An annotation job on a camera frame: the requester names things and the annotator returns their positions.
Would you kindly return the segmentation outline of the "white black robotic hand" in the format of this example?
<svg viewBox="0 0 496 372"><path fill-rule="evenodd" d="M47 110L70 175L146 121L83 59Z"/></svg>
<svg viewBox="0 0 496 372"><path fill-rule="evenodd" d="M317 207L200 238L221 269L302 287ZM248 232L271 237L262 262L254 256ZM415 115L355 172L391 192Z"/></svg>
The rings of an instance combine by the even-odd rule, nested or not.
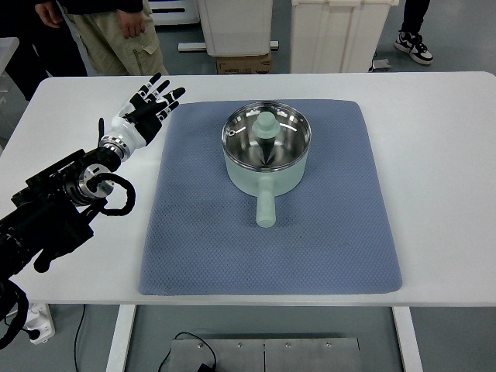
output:
<svg viewBox="0 0 496 372"><path fill-rule="evenodd" d="M183 87L169 91L169 85L162 74L152 76L112 118L98 145L113 150L121 160L149 145L186 92Z"/></svg>

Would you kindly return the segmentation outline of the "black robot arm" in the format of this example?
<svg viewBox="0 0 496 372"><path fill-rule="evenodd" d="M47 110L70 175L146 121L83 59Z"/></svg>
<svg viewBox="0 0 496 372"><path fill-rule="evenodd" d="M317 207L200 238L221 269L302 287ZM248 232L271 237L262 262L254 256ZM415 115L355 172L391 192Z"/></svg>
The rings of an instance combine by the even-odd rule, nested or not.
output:
<svg viewBox="0 0 496 372"><path fill-rule="evenodd" d="M44 273L53 260L74 252L93 237L92 219L99 213L124 216L135 205L132 184L115 174L122 163L106 147L77 150L26 180L12 196L15 210L1 220L1 317L17 314L1 347L23 329L29 307L26 293L14 282L28 263Z"/></svg>

